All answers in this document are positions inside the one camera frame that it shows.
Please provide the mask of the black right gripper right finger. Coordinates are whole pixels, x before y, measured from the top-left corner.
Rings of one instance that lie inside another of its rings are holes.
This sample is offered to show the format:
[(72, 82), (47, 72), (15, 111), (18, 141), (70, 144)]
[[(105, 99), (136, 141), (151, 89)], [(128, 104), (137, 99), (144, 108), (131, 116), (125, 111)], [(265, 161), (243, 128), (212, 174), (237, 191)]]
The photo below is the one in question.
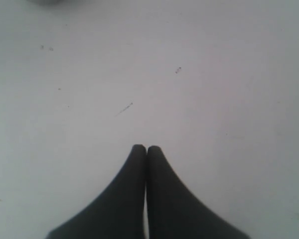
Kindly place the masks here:
[(247, 239), (183, 184), (158, 146), (148, 148), (147, 205), (151, 239)]

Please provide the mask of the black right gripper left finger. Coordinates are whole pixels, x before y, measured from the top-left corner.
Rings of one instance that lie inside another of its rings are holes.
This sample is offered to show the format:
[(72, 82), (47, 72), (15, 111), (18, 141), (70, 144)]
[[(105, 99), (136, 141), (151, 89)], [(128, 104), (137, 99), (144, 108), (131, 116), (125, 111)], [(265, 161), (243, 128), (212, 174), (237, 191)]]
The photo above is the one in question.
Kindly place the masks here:
[(134, 145), (119, 173), (85, 209), (49, 239), (143, 239), (147, 151)]

